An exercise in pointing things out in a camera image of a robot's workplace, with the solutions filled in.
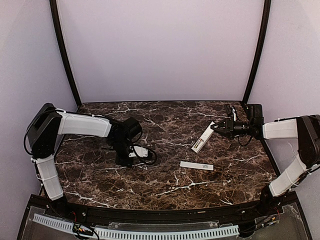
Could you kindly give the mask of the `white battery cover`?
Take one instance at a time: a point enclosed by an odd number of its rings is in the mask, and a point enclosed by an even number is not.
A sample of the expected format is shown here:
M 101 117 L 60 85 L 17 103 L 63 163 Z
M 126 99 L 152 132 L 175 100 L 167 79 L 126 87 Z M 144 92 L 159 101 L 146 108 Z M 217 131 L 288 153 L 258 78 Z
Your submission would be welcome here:
M 212 164 L 195 163 L 195 162 L 187 162 L 187 161 L 181 161 L 180 167 L 190 168 L 190 169 L 198 169 L 198 170 L 206 170 L 206 171 L 213 171 L 214 170 L 214 166 Z

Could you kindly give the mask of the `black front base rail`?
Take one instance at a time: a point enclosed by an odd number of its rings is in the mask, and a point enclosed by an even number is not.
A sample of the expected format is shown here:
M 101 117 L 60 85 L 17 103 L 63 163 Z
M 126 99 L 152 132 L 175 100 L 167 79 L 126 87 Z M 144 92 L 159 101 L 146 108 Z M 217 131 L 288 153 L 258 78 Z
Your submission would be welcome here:
M 108 226 L 110 223 L 125 224 L 191 224 L 200 222 L 218 222 L 220 224 L 239 224 L 244 231 L 253 231 L 262 220 L 276 216 L 281 223 L 286 217 L 294 223 L 305 222 L 301 204 L 295 192 L 289 192 L 281 202 L 265 212 L 257 210 L 259 202 L 201 208 L 189 210 L 129 210 L 107 207 L 95 207 L 64 201 L 59 209 L 51 208 L 51 202 L 42 196 L 31 195 L 23 214 L 23 220 L 31 217 L 32 209 L 49 216 L 69 222 L 84 224 L 87 227 Z

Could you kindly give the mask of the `black left frame post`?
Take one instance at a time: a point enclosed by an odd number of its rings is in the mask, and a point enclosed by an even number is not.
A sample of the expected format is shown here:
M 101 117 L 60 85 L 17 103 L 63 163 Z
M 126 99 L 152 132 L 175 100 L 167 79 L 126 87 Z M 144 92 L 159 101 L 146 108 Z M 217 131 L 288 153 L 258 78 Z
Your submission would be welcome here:
M 54 32 L 56 36 L 56 41 L 58 44 L 58 49 L 59 49 L 60 57 L 64 67 L 64 71 L 65 71 L 67 81 L 68 81 L 73 99 L 75 101 L 75 104 L 79 108 L 82 106 L 82 101 L 76 86 L 76 81 L 72 72 L 69 56 L 66 49 L 66 44 L 64 41 L 64 36 L 63 36 L 63 31 L 62 31 L 62 26 L 61 26 L 61 21 L 59 16 L 59 10 L 58 10 L 58 1 L 49 0 L 49 5 L 50 5 L 50 11 L 51 11 Z

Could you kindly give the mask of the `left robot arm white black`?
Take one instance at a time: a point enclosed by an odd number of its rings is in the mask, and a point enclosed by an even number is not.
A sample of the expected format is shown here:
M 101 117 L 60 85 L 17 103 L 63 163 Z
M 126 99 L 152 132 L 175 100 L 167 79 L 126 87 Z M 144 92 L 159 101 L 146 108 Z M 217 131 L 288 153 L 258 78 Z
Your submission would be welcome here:
M 146 148 L 133 143 L 133 138 L 141 133 L 141 125 L 132 117 L 118 121 L 102 115 L 73 113 L 46 103 L 27 127 L 23 146 L 35 163 L 48 198 L 56 201 L 64 196 L 55 166 L 55 146 L 59 135 L 105 138 L 116 152 L 117 164 L 129 167 L 134 158 L 149 155 Z

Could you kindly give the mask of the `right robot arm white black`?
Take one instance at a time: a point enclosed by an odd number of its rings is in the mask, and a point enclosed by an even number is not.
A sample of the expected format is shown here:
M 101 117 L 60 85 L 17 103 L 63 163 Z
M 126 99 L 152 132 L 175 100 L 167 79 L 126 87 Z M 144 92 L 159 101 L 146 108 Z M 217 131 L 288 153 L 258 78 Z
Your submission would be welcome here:
M 223 137 L 298 140 L 292 163 L 260 193 L 256 210 L 259 214 L 266 214 L 281 203 L 290 189 L 320 168 L 320 117 L 317 114 L 303 115 L 265 123 L 262 105 L 248 104 L 245 107 L 247 120 L 240 121 L 234 106 L 227 104 L 225 109 L 227 117 L 211 125 L 211 129 Z

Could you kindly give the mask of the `black frame post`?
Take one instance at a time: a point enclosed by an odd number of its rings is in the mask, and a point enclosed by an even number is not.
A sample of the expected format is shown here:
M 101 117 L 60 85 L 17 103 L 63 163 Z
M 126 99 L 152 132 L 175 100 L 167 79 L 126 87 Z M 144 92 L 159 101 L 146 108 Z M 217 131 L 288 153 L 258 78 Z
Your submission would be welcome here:
M 51 11 L 54 32 L 56 36 L 56 41 L 58 44 L 58 49 L 59 49 L 60 57 L 64 67 L 64 71 L 65 71 L 67 81 L 68 81 L 73 99 L 75 101 L 75 104 L 79 108 L 82 106 L 82 101 L 76 86 L 76 81 L 72 72 L 69 56 L 66 49 L 66 44 L 64 41 L 64 36 L 63 36 L 63 31 L 62 31 L 62 26 L 61 26 L 61 21 L 59 16 L 59 10 L 58 10 L 58 1 L 49 0 L 49 5 L 50 5 L 50 11 Z
M 250 99 L 250 95 L 254 86 L 254 82 L 256 79 L 264 43 L 265 43 L 265 37 L 268 29 L 268 22 L 270 17 L 270 11 L 271 11 L 271 0 L 265 0 L 263 4 L 263 11 L 262 11 L 262 17 L 261 17 L 261 24 L 259 28 L 259 34 L 256 44 L 256 49 L 252 61 L 252 66 L 249 74 L 249 78 L 247 81 L 247 85 L 244 91 L 244 95 L 242 98 L 242 103 L 246 105 Z

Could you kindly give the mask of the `black right frame post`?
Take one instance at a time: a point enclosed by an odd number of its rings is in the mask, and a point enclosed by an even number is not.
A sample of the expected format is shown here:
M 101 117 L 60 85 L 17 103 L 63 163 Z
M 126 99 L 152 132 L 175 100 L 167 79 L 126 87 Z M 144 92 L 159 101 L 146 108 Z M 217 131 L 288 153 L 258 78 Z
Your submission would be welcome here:
M 262 17 L 261 17 L 261 24 L 259 28 L 259 34 L 256 44 L 256 49 L 252 61 L 252 66 L 249 74 L 249 78 L 247 81 L 247 85 L 244 91 L 244 95 L 242 98 L 242 103 L 246 105 L 250 99 L 250 95 L 254 86 L 254 82 L 256 79 L 264 43 L 265 43 L 265 37 L 268 29 L 268 22 L 270 17 L 270 11 L 271 11 L 271 0 L 265 0 L 263 4 L 263 11 L 262 11 Z

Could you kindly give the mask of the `white remote control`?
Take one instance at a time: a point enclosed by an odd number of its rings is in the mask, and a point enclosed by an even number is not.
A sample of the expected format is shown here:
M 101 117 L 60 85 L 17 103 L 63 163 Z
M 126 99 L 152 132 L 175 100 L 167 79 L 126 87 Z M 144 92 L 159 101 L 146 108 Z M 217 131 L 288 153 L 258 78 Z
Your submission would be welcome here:
M 206 130 L 202 133 L 202 135 L 200 136 L 200 138 L 198 140 L 200 140 L 202 142 L 202 145 L 199 149 L 194 148 L 195 143 L 198 141 L 196 141 L 194 143 L 194 145 L 192 146 L 192 150 L 198 154 L 201 149 L 204 147 L 204 145 L 208 142 L 208 140 L 211 138 L 211 136 L 213 135 L 214 131 L 211 129 L 211 125 L 214 124 L 214 122 L 212 121 L 209 126 L 206 128 Z

